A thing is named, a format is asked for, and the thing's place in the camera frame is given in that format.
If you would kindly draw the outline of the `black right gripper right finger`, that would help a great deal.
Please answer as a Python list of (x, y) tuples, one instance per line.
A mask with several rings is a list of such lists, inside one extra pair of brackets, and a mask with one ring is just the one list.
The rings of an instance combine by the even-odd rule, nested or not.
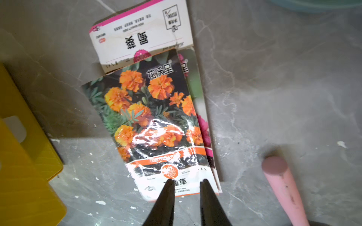
[(202, 226), (232, 226), (207, 179), (200, 182), (200, 213)]

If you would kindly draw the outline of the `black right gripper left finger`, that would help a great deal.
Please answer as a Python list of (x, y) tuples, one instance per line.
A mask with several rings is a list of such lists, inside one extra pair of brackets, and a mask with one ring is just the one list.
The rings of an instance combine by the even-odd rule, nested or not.
[(172, 226), (174, 219), (175, 182), (167, 180), (143, 226)]

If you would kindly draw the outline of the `orange marigold seed bag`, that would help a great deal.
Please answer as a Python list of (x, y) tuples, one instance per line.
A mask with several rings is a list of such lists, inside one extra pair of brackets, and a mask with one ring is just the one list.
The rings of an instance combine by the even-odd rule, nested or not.
[(175, 196), (219, 194), (182, 64), (175, 49), (147, 57), (82, 86), (116, 144), (142, 198), (155, 201), (167, 180)]

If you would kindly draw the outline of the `yellow drawer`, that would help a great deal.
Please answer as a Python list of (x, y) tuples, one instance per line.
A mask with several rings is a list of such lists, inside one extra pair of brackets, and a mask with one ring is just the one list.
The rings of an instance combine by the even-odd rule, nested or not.
[(1, 118), (47, 181), (62, 170), (63, 163), (21, 92), (1, 64)]

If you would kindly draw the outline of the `pink hollyhock seed bag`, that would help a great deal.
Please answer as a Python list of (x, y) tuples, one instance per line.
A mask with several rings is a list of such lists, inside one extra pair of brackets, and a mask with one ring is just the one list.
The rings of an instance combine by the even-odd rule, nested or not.
[(199, 65), (197, 61), (197, 55), (194, 47), (189, 47), (178, 51), (179, 59), (184, 70), (184, 75), (188, 84), (191, 98), (194, 103), (194, 107), (203, 138), (206, 156), (214, 176), (216, 189), (215, 192), (222, 194), (222, 188), (219, 180), (219, 175), (216, 169), (216, 163), (214, 159), (214, 152), (212, 147), (212, 139), (209, 130), (208, 116), (206, 110), (206, 103), (204, 98), (203, 87), (201, 83), (201, 76), (199, 71)]
[(105, 73), (193, 46), (186, 1), (146, 2), (94, 25), (89, 35)]

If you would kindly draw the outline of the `yellow plastic drawer cabinet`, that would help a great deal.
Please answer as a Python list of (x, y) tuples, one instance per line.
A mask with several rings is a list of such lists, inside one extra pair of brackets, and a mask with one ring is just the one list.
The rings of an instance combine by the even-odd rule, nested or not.
[(56, 226), (67, 209), (1, 121), (1, 225)]

